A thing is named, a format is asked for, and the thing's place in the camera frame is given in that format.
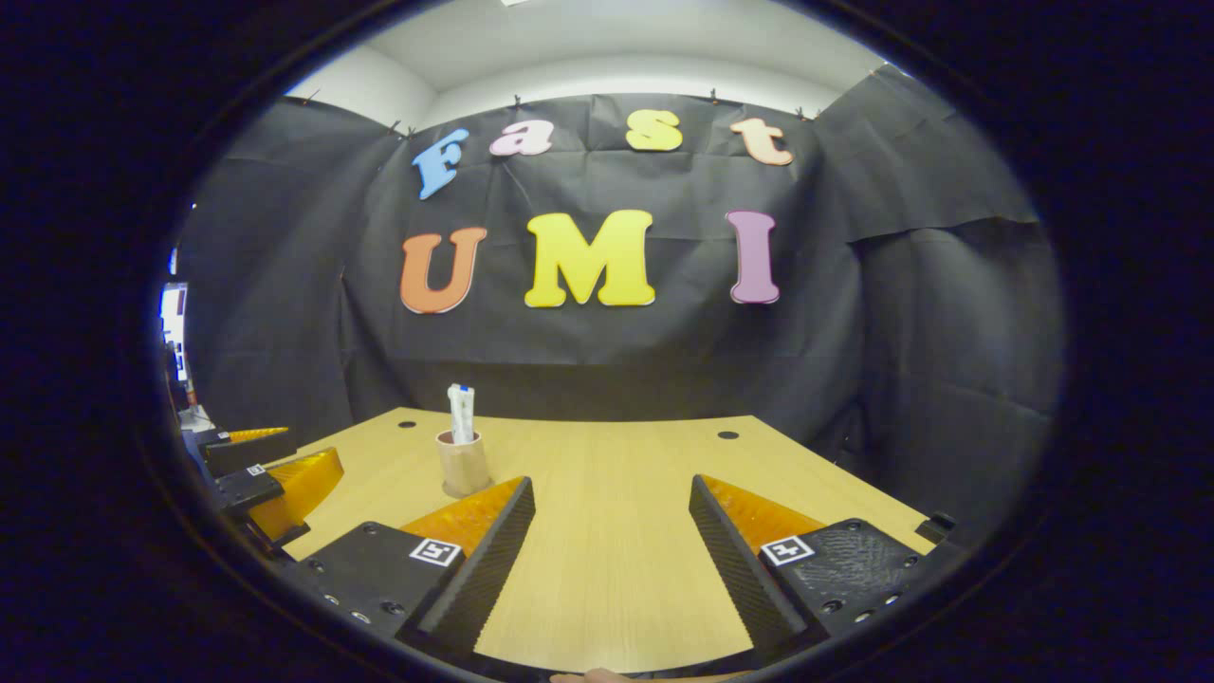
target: yellow letter m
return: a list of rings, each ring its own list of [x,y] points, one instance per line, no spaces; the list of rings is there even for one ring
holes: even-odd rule
[[[656,292],[645,277],[645,230],[653,224],[647,211],[614,211],[603,221],[594,244],[574,224],[569,214],[544,214],[527,223],[535,234],[535,284],[523,295],[533,308],[550,308],[565,302],[565,290],[556,281],[560,268],[574,300],[590,300],[599,275],[607,281],[599,289],[606,306],[646,306]]]

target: orange letter u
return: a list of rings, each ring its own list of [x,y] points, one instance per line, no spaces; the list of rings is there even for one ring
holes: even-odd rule
[[[452,233],[455,245],[455,262],[452,279],[442,289],[429,284],[430,256],[443,238],[437,234],[418,234],[404,240],[404,266],[401,269],[401,302],[415,313],[444,313],[460,304],[472,286],[472,267],[476,264],[476,244],[484,239],[483,227],[465,227]]]

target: cardboard cup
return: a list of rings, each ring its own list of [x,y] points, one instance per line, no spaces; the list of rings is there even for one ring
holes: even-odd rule
[[[463,499],[489,488],[492,482],[480,432],[472,433],[471,444],[452,444],[450,431],[438,434],[435,442],[443,465],[443,491],[448,496]]]

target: black fabric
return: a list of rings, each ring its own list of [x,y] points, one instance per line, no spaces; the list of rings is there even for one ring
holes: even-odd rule
[[[628,146],[625,119],[640,108],[677,114],[677,150]],[[750,116],[783,129],[790,165],[747,153],[728,126]],[[535,118],[556,125],[550,150],[488,153],[503,127]],[[420,200],[413,158],[458,127],[471,135],[456,177]],[[306,443],[401,405],[446,410],[452,382],[476,387],[481,415],[750,414],[965,527],[998,507],[988,486],[1031,465],[1061,370],[1053,252],[1028,199],[972,125],[891,67],[816,120],[596,95],[483,112],[408,140],[283,101],[198,201],[181,239],[186,346],[199,399],[227,429],[288,425]],[[568,212],[589,241],[619,209],[653,215],[646,269],[657,300],[528,307],[527,222]],[[776,218],[772,304],[730,298],[737,245],[725,214],[742,209]],[[488,235],[465,300],[442,314],[408,311],[401,244],[471,226]],[[970,246],[924,260],[898,245],[941,230]],[[449,279],[453,251],[446,239],[435,249],[432,286]],[[952,295],[915,297],[915,281]],[[932,335],[908,347],[921,324]]]
[[[1065,375],[1054,249],[982,133],[884,67],[816,120],[810,220],[850,226],[861,263],[860,400],[815,450],[953,542],[992,530],[1034,472]]]

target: table surface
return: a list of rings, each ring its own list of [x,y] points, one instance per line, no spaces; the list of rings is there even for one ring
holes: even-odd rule
[[[401,428],[401,422],[415,422]],[[302,446],[335,446],[345,477],[287,545],[304,558],[362,522],[391,527],[454,499],[435,437],[448,414],[396,409]],[[923,514],[759,420],[549,422],[477,417],[493,480],[527,476],[535,518],[476,651],[563,671],[658,671],[750,649],[687,512],[715,477],[834,524],[862,518],[917,552]],[[720,432],[739,437],[725,440]]]

